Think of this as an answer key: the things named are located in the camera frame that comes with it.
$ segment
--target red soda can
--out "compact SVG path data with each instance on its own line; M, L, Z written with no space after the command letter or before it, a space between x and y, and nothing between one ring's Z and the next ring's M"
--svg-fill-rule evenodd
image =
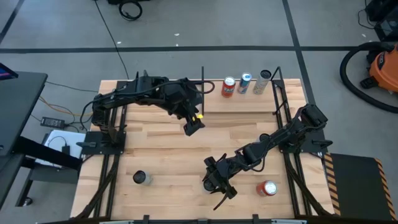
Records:
M223 95L223 97L231 97L235 90L235 84L236 82L233 77L226 77L223 81L221 95Z
M275 182L271 180L266 180L264 182L261 182L260 184L257 185L256 187L257 194L260 196L273 196L276 194L278 191L278 188L276 187Z

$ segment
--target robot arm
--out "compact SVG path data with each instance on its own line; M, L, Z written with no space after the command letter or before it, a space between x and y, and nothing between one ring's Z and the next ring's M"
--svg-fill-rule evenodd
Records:
M166 110L169 115L176 115L178 119L185 118L187 123L184 131L190 136L205 127L195 114L199 112L195 106L202 103L201 92L195 85L201 82L203 81L193 82L187 78L169 81L167 77L150 77L146 71L144 76L138 77L137 73L136 79L127 82L122 88L94 98L92 123L99 126L103 133L113 133L109 125L110 109L131 103L155 105Z
M221 192L225 194L224 199L215 207L217 209L228 197L232 199L237 191L229 184L229 179L241 170L253 170L261 172L264 169L264 159L269 150L276 146L285 149L298 148L305 140L305 135L325 127L328 119L315 105L305 105L298 109L295 117L283 128L271 135L262 134L258 142L247 144L235 151L235 156L226 158L224 154L218 161L213 157L205 159L206 176L203 186L212 194ZM254 167L263 160L260 170Z

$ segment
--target desk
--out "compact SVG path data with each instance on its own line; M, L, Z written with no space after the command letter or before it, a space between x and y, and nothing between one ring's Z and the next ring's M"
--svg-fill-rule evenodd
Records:
M116 83L102 81L99 92L109 93ZM260 134L277 129L271 84L263 95L252 93L251 82L245 95L235 92L232 98L223 98L221 83L215 81L215 90L205 95L202 121L206 127L190 137L183 133L185 120L177 120L158 107L127 107L126 149L119 162L112 220L142 220L143 215L150 215L151 220L251 219L253 214L259 218L294 217L284 159L278 148L269 151L261 173L240 172L233 177L230 183L238 191L237 196L213 211L223 195L209 195L202 190L201 180L206 173L203 160L209 156L220 158L223 153L232 156L237 148L253 142ZM285 85L290 112L295 114L306 104L301 82L285 79ZM324 209L334 213L321 160L309 154L300 157L307 187ZM83 164L71 217L79 214L96 192L102 160L103 156L93 156ZM153 175L151 186L134 183L132 175L137 170ZM275 196L263 198L256 194L256 184L264 180L276 182L279 191ZM300 212L304 214L298 187L296 191ZM107 198L105 192L100 215L105 214Z
M0 208L21 166L31 171L23 186L17 206L21 206L29 191L34 160L43 159L75 170L81 160L54 151L21 136L30 113L44 88L47 74L18 72L19 77L0 82Z
M24 155L8 156L44 88L47 74L18 72L19 78L0 81L0 208L18 173Z

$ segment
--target butcher block tabletop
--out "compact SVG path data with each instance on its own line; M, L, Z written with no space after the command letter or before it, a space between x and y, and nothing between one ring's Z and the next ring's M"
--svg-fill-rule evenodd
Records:
M299 79L284 81L294 116L297 108L306 104L303 88ZM275 101L271 83L262 95L252 93L255 82L251 82L245 95L235 90L231 98L224 98L222 82L214 80L215 90L205 95L202 123L206 127L190 137L184 134L184 119L169 116L156 106L128 105L126 148L119 162L112 220L142 220L144 215L150 215L151 220L251 219L253 214L259 218L294 217L284 159L277 147L268 152L262 172L241 171L230 179L238 191L237 196L213 211L224 195L203 190L201 180L206 174L203 160L210 156L217 160L224 153L227 157L234 156L235 150L255 141L260 134L277 130L276 117L272 114ZM109 93L116 84L117 80L103 80L99 92ZM206 83L205 90L208 89L210 84ZM333 213L321 160L306 153L300 157L307 187L323 208ZM103 156L93 156L83 164L71 217L78 215L96 192L102 160ZM152 175L150 186L134 183L132 176L137 170ZM256 185L265 180L277 184L276 195L258 196ZM297 185L296 191L300 213L304 214ZM105 214L107 199L108 190L104 193L100 215Z

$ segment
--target gray floor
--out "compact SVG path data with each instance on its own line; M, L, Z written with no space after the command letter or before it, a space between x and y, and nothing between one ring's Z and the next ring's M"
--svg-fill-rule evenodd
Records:
M288 0L301 46L355 46L377 41L373 30L357 24L363 0ZM0 30L17 0L0 0ZM123 20L116 6L98 1L118 47L178 46L293 46L284 5L280 0L152 0L143 2L139 21ZM25 0L4 40L2 49L40 49L39 54L0 54L0 62L14 70L45 72L49 81L97 90L100 80L124 79L122 64L114 52L48 53L43 49L111 48L112 40L93 1ZM328 116L327 139L331 152L378 157L383 161L393 201L398 202L396 115L367 105L342 85L338 69L346 52L305 51L304 62L317 105ZM123 52L130 77L146 69L151 75L170 78L236 78L242 72L282 67L286 78L302 78L294 50L229 50ZM348 67L354 82L366 75L364 55ZM393 105L397 97L387 91L370 94ZM49 102L80 113L93 93L46 85L42 96ZM37 103L32 113L71 121ZM23 135L41 141L50 129L30 119ZM34 204L16 208L14 203L27 175L21 170L0 211L4 223L35 223L64 220L70 214L75 185L35 182L29 196Z

